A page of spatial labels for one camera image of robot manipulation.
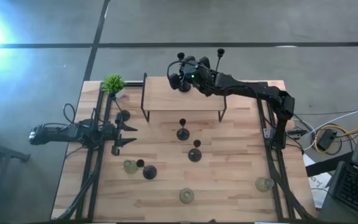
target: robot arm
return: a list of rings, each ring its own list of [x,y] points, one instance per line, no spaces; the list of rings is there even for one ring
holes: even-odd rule
[[[241,95],[269,102],[278,119],[271,142],[272,147],[285,148],[285,126],[293,116],[295,104],[295,99],[286,91],[275,86],[262,86],[257,82],[235,80],[231,75],[210,69],[209,59],[206,57],[196,61],[194,57],[189,56],[174,63],[181,63],[181,66],[179,75],[167,74],[173,89],[180,88],[184,83],[189,83],[206,96],[212,94],[219,96]]]

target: gray floor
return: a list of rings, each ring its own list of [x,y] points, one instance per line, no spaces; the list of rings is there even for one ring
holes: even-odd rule
[[[4,43],[92,43],[103,0],[0,0]],[[354,0],[112,0],[101,42],[358,41]],[[207,56],[215,48],[99,49],[91,80],[120,73],[162,76],[178,52]],[[31,153],[14,161],[0,193],[0,223],[48,220],[67,144],[31,146],[29,130],[64,122],[76,105],[90,49],[0,50],[0,145]],[[285,80],[297,113],[358,109],[358,47],[226,48],[220,71],[238,79]],[[302,116],[319,125],[335,118]],[[358,115],[337,124],[358,127]],[[310,150],[313,159],[327,157]]]

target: wooden table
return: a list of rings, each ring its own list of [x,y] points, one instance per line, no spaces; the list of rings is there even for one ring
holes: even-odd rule
[[[267,82],[285,89],[281,80]],[[99,85],[100,82],[84,82],[77,121],[91,116]],[[169,95],[173,90],[166,88],[166,91]],[[208,222],[213,218],[217,222],[277,220],[272,192],[261,193],[255,188],[258,177],[269,176],[255,99],[227,97],[227,111],[221,123],[215,111],[154,111],[148,123],[140,110],[141,94],[141,88],[127,88],[126,95],[118,100],[121,108],[131,112],[131,119],[126,124],[139,131],[122,132],[124,138],[137,138],[137,141],[123,147],[120,156],[111,154],[113,142],[105,145],[95,222]],[[117,113],[116,108],[113,104],[111,119]],[[187,120],[186,128],[190,131],[187,141],[179,141],[176,137],[181,118]],[[202,143],[203,156],[194,163],[187,154],[195,139]],[[71,143],[68,153],[79,146]],[[287,146],[283,154],[292,192],[307,211],[315,215],[301,152],[296,147]],[[65,161],[52,218],[59,216],[78,193],[85,158],[84,150]],[[141,170],[126,174],[125,159],[143,159],[145,165],[154,165],[158,172],[156,178],[144,179]],[[190,188],[195,193],[194,201],[188,205],[179,199],[183,188]],[[281,191],[280,197],[286,210]],[[86,197],[84,215],[88,211],[88,200]]]

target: yellow cable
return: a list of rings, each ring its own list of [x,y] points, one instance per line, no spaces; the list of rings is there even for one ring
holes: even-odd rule
[[[318,133],[319,133],[322,129],[324,129],[324,128],[338,128],[338,129],[342,130],[342,131],[345,133],[344,136],[345,136],[345,135],[351,135],[352,133],[358,131],[358,128],[355,128],[355,129],[353,129],[353,130],[351,130],[351,131],[347,131],[346,129],[344,129],[344,128],[340,127],[340,126],[328,124],[328,125],[325,125],[325,126],[321,127],[320,130],[317,131],[315,138],[317,138]],[[320,151],[320,150],[318,149],[318,147],[317,147],[317,141],[315,141],[315,142],[314,142],[314,148],[315,148],[318,152],[320,152],[320,153],[326,153],[326,151],[328,151],[328,149],[330,149],[331,147],[329,147],[326,151]]]

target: robotic manipulator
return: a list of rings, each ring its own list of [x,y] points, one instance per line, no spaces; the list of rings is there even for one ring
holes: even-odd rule
[[[223,49],[218,50],[219,59],[223,56],[223,53]],[[167,78],[174,90],[189,91],[191,85],[193,85],[205,96],[211,96],[212,94],[229,96],[234,94],[267,101],[272,106],[273,112],[278,119],[277,126],[272,128],[271,147],[273,149],[285,148],[285,126],[293,116],[295,104],[295,99],[292,96],[275,86],[235,80],[231,75],[218,72],[218,66],[215,70],[212,70],[207,57],[196,60],[193,56],[186,58],[184,56],[184,53],[179,53],[179,60],[172,62],[167,69]],[[169,68],[176,63],[180,64],[179,74],[169,74]]]
[[[95,114],[94,118],[84,119],[78,123],[72,122],[72,124],[64,127],[50,125],[57,123],[41,124],[31,130],[29,141],[32,145],[46,144],[51,141],[79,142],[88,149],[97,149],[104,141],[114,141],[111,153],[119,156],[119,147],[136,140],[136,138],[122,138],[121,130],[137,131],[137,129],[124,124],[122,113],[116,115],[114,122],[116,125],[109,121],[104,121],[103,124],[98,125],[98,118]]]

